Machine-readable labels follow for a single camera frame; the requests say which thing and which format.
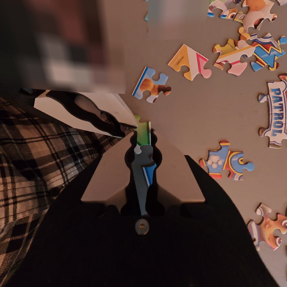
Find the blue yellow zigzag puzzle piece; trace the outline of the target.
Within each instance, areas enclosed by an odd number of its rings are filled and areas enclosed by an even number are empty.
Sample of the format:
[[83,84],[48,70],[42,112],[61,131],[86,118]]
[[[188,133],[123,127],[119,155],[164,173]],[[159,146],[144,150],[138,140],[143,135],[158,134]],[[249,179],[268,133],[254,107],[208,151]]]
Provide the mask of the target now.
[[256,61],[250,63],[252,69],[258,71],[264,66],[269,66],[269,70],[276,70],[279,67],[279,63],[276,60],[286,54],[280,47],[280,45],[287,43],[286,36],[281,36],[276,41],[270,33],[262,38],[258,38],[257,34],[254,33],[251,34],[249,40],[252,41],[251,46],[255,47],[253,54],[256,57]]

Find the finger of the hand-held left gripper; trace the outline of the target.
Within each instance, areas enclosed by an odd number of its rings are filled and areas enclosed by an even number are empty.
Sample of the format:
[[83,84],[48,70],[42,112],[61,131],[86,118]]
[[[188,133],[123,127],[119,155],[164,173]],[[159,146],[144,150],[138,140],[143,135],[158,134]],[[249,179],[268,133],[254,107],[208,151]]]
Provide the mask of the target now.
[[72,92],[76,94],[74,102],[82,109],[95,113],[96,110],[109,115],[116,123],[128,127],[137,128],[138,121],[134,117],[129,107],[118,94]]
[[42,93],[35,98],[34,108],[75,129],[117,138],[125,137],[119,123],[114,126],[103,121],[95,113],[79,107],[75,99],[76,94],[72,92]]

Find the PATROL logo puzzle section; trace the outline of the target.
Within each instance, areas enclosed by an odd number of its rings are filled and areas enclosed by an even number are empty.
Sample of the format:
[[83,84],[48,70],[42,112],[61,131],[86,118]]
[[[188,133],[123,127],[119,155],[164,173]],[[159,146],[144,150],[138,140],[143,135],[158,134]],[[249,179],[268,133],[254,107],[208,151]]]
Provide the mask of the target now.
[[278,81],[267,82],[267,94],[259,94],[258,102],[269,104],[269,113],[274,114],[274,120],[286,121],[286,80],[287,74],[278,75]]

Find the grey desk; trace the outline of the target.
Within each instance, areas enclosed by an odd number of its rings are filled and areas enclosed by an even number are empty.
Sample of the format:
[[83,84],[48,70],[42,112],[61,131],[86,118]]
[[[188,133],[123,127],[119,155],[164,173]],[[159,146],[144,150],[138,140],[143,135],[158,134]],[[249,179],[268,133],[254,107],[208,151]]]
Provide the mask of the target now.
[[[270,71],[268,67],[254,72],[249,62],[244,72],[236,77],[213,66],[216,54],[212,52],[216,44],[225,45],[229,38],[239,37],[239,23],[207,16],[192,20],[192,25],[177,36],[171,32],[171,39],[163,39],[162,34],[153,39],[148,34],[148,24],[144,17],[148,11],[147,1],[114,1],[119,5],[120,20],[123,22],[126,93],[121,95],[130,109],[151,121],[152,128],[165,136],[185,155],[196,162],[207,159],[210,149],[218,149],[219,141],[230,142],[230,149],[243,151],[244,162],[252,162],[255,169],[243,170],[243,181],[228,178],[228,171],[222,172],[217,182],[231,197],[245,222],[260,217],[255,209],[263,203],[276,213],[286,211],[286,140],[282,148],[268,148],[268,137],[260,137],[258,129],[268,126],[267,102],[257,101],[259,93],[267,93],[267,82],[278,80],[280,73],[286,73],[286,55],[278,58],[279,68]],[[209,59],[206,69],[212,75],[205,79],[200,74],[193,81],[184,78],[187,71],[180,72],[168,66],[182,44],[186,44]],[[169,77],[170,95],[160,94],[156,103],[135,99],[131,93],[144,67],[155,69],[155,80],[160,73]]]

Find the colourful logo puzzle piece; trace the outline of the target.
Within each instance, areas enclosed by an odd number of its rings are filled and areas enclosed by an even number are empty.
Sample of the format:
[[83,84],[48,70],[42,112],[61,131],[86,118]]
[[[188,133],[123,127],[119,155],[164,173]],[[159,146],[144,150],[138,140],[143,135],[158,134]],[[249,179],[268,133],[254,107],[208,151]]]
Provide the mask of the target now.
[[219,9],[221,10],[221,13],[219,16],[221,19],[240,22],[242,21],[245,14],[243,14],[242,18],[240,18],[239,20],[235,20],[236,14],[238,13],[238,9],[228,8],[228,5],[230,3],[234,3],[235,5],[241,6],[241,2],[242,2],[241,0],[226,0],[226,1],[225,0],[212,0],[212,1],[210,0],[207,16],[214,17],[214,10]]

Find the white banner logo puzzle piece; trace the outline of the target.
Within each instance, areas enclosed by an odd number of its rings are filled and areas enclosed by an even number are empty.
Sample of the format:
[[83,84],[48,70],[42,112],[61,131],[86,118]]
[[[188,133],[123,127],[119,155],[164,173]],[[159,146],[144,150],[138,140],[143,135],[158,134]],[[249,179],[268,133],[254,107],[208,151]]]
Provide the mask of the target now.
[[282,147],[282,140],[287,139],[287,123],[286,113],[277,112],[270,113],[268,118],[268,127],[260,127],[258,135],[260,137],[268,137],[268,147],[279,149]]

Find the yellow white pink puzzle piece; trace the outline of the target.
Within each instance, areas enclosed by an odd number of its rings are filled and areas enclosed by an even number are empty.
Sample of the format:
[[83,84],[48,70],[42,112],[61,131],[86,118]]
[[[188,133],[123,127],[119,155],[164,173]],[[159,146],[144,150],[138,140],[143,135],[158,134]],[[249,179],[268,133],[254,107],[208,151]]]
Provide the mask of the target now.
[[231,68],[227,72],[239,76],[247,66],[247,62],[240,61],[241,56],[249,58],[254,51],[255,46],[247,44],[244,40],[234,41],[233,39],[228,39],[223,47],[219,44],[214,46],[213,52],[217,52],[220,55],[213,66],[223,70],[225,64],[230,64]]

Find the white orange brown puzzle piece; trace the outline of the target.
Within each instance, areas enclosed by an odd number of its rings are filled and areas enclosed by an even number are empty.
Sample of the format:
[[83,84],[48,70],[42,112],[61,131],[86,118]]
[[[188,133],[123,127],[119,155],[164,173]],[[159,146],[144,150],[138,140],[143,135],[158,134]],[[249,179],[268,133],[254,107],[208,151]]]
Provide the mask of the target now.
[[242,7],[248,6],[247,14],[239,12],[235,20],[242,24],[238,32],[240,34],[247,33],[250,27],[259,30],[265,19],[274,21],[277,18],[276,13],[271,13],[274,2],[270,0],[245,0]]

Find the blue paw print puzzle piece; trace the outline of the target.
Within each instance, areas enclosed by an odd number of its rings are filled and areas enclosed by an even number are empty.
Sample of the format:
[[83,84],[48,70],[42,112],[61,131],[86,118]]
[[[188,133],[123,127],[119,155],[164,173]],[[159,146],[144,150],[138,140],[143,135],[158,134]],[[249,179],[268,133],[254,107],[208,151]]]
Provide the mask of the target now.
[[222,140],[219,142],[221,148],[209,150],[208,159],[200,159],[199,165],[208,168],[208,174],[213,179],[221,179],[221,171],[228,170],[228,177],[235,181],[243,180],[242,171],[253,171],[255,166],[251,162],[243,162],[243,152],[234,152],[229,150],[230,142]]

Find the green white puzzle piece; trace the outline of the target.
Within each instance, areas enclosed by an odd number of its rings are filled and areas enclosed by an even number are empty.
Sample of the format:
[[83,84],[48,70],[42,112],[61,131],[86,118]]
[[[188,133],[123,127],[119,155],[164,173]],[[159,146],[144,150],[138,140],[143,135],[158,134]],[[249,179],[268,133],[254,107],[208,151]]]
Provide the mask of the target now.
[[134,148],[134,153],[135,154],[140,154],[142,152],[141,146],[143,145],[150,145],[151,141],[151,122],[142,122],[140,123],[140,116],[134,115],[136,120],[138,121],[138,128],[134,129],[137,132],[137,145]]

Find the yellow pink corner puzzle piece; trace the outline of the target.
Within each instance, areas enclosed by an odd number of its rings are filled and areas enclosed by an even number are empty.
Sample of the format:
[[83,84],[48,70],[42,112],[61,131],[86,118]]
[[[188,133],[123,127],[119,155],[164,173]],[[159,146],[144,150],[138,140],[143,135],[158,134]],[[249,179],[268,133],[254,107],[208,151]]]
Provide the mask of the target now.
[[182,66],[188,67],[189,71],[184,73],[183,76],[193,81],[197,74],[201,74],[204,78],[211,76],[212,71],[210,69],[204,69],[204,65],[207,62],[208,59],[205,56],[187,45],[182,45],[176,55],[170,60],[168,66],[175,71],[180,71]]

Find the plaid clothing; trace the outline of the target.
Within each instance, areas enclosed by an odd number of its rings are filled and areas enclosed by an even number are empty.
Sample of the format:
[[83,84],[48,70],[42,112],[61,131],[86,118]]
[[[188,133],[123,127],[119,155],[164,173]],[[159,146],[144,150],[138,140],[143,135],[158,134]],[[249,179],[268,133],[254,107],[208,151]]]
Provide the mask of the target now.
[[118,138],[32,116],[1,98],[1,264],[25,255],[54,199]]

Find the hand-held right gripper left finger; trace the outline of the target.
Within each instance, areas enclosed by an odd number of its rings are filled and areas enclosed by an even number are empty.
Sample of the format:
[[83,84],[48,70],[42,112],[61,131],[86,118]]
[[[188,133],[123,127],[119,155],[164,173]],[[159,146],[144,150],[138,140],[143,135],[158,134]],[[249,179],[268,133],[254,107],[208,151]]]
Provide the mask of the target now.
[[132,171],[137,132],[131,132],[105,152],[81,198],[84,203],[114,205],[126,216],[138,215],[138,196]]

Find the blue puzzle piece with dog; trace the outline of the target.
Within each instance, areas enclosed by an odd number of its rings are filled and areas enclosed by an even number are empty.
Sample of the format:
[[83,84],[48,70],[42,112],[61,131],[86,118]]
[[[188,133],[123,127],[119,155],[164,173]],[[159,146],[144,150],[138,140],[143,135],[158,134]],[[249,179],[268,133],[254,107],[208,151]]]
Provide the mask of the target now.
[[136,84],[132,96],[141,99],[144,91],[149,91],[150,96],[147,97],[146,101],[149,103],[155,103],[157,97],[162,92],[164,95],[169,95],[171,87],[166,86],[168,76],[164,73],[160,73],[159,80],[153,80],[155,70],[150,67],[145,67],[142,75],[140,76],[138,83]]

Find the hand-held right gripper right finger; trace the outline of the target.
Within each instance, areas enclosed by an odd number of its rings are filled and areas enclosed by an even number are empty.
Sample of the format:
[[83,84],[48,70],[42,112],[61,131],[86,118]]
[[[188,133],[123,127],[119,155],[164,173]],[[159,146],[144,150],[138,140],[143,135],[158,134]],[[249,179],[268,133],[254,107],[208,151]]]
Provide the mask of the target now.
[[145,209],[148,215],[163,216],[172,206],[203,203],[203,193],[181,150],[154,129],[151,130],[151,146],[156,167],[147,191]]

